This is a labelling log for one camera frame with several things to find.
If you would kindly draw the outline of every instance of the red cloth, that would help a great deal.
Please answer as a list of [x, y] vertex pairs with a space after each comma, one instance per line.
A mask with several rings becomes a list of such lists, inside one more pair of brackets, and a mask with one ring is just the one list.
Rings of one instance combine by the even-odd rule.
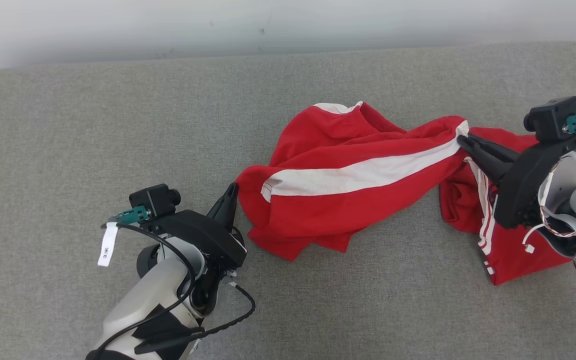
[[[345, 252], [356, 232], [441, 184], [444, 219], [480, 234], [494, 285], [567, 262], [538, 233], [528, 239], [534, 253], [527, 253], [526, 229], [495, 224], [489, 181], [457, 144], [468, 131], [459, 116], [406, 132], [362, 102], [307, 107], [281, 133], [270, 164], [250, 166], [237, 179], [253, 224], [248, 236], [289, 261], [312, 243]], [[516, 151], [536, 142], [502, 129], [472, 131]]]
[[363, 103], [310, 106], [283, 130], [269, 166], [250, 166], [237, 179], [254, 225], [248, 236], [289, 261], [312, 243], [345, 252], [356, 232], [454, 173], [463, 161], [453, 156], [458, 131], [467, 133], [459, 116], [406, 132]]

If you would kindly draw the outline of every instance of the gray couch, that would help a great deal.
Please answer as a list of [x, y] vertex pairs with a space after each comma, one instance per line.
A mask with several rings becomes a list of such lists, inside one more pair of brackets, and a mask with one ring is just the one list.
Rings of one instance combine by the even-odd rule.
[[[0, 360], [84, 358], [151, 244], [121, 232], [100, 268], [99, 225], [157, 183], [206, 212], [308, 105], [363, 100], [406, 129], [458, 114], [525, 133], [530, 107], [568, 95], [576, 43], [1, 70]], [[236, 225], [250, 229], [241, 211]], [[436, 189], [347, 253], [310, 246], [290, 263], [248, 241], [239, 282], [257, 311], [191, 358], [576, 358], [572, 266], [494, 287], [477, 241], [442, 221]], [[208, 324], [248, 307], [225, 288]]]

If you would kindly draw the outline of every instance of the white label tag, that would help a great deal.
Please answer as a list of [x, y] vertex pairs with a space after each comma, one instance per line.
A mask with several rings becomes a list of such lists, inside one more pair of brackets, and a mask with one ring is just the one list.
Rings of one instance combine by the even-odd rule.
[[119, 230], [116, 222], [106, 223], [105, 226], [105, 233], [101, 241], [101, 253], [99, 254], [98, 262], [96, 262], [100, 267], [107, 267], [110, 264], [110, 258], [113, 257], [113, 250], [115, 250], [117, 231]]
[[188, 355], [192, 354], [193, 351], [196, 351], [197, 348], [199, 348], [199, 343], [200, 343], [200, 342], [202, 342], [201, 339], [197, 339], [197, 340], [194, 342], [194, 345], [192, 346], [192, 349], [190, 349], [190, 352], [188, 353]]

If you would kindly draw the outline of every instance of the white stripe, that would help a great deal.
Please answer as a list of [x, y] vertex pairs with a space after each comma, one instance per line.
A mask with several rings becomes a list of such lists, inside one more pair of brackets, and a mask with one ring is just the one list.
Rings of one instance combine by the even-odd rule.
[[343, 168], [281, 170], [263, 183], [260, 192], [270, 203], [271, 196], [346, 194], [390, 185], [457, 153], [457, 137], [468, 134], [468, 130], [468, 121], [464, 121], [451, 141], [407, 155], [376, 157]]
[[475, 176], [477, 181], [477, 193], [479, 196], [479, 204], [481, 205], [481, 210], [484, 214], [484, 218], [479, 230], [479, 242], [477, 245], [481, 248], [484, 255], [489, 255], [492, 251], [492, 235], [496, 225], [494, 214], [492, 213], [492, 207], [489, 201], [489, 178], [484, 174], [482, 169], [480, 169], [477, 164], [473, 161], [471, 157], [466, 157], [464, 159], [470, 166], [472, 174]]
[[364, 104], [363, 101], [359, 101], [354, 106], [345, 107], [342, 104], [329, 104], [327, 102], [320, 102], [318, 104], [314, 104], [313, 107], [318, 107], [319, 109], [322, 109], [332, 114], [348, 114], [349, 112], [352, 112], [355, 108], [361, 107], [361, 105], [363, 104]]

